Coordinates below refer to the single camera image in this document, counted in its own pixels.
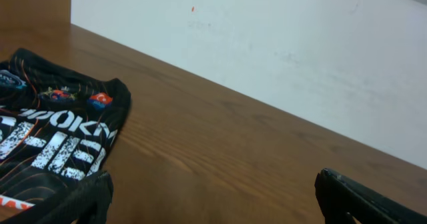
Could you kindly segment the black orange-patterned jersey shirt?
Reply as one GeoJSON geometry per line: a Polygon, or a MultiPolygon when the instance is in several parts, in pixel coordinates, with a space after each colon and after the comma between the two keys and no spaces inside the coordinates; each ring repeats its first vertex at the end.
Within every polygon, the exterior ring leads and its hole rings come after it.
{"type": "Polygon", "coordinates": [[[97,172],[131,94],[18,49],[1,62],[1,204],[28,209],[97,172]]]}

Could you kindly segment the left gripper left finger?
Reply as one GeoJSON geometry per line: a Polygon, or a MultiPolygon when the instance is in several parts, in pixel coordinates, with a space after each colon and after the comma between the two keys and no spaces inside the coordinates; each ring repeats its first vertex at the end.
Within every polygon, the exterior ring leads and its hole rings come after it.
{"type": "Polygon", "coordinates": [[[1,224],[105,224],[112,198],[111,175],[98,171],[1,224]]]}

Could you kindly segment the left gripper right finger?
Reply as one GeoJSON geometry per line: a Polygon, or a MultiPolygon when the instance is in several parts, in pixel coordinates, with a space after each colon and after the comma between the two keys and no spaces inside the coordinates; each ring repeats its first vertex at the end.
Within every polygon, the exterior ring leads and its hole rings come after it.
{"type": "Polygon", "coordinates": [[[326,224],[426,224],[425,215],[333,169],[322,169],[314,187],[326,224]]]}

